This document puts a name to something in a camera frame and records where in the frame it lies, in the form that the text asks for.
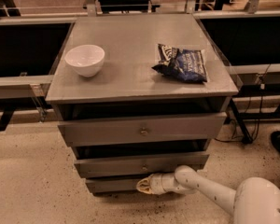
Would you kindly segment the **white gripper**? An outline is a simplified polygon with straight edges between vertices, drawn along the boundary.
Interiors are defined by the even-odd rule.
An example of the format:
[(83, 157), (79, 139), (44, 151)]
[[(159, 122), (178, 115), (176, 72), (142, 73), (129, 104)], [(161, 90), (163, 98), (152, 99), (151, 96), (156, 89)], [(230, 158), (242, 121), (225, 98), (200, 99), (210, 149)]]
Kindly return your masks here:
[(173, 173), (157, 173), (139, 180), (137, 190), (145, 194), (161, 195), (167, 192), (178, 192), (179, 184)]

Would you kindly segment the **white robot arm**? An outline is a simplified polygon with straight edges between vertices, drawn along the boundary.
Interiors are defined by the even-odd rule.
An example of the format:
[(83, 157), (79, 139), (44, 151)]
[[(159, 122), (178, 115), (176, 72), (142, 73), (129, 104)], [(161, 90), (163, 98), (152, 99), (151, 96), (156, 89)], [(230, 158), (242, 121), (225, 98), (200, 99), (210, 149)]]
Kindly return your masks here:
[(187, 165), (172, 173), (155, 173), (140, 180), (136, 188), (145, 194), (179, 194), (198, 190), (233, 216), (233, 224), (280, 224), (280, 188), (267, 179), (250, 177), (230, 189), (202, 177)]

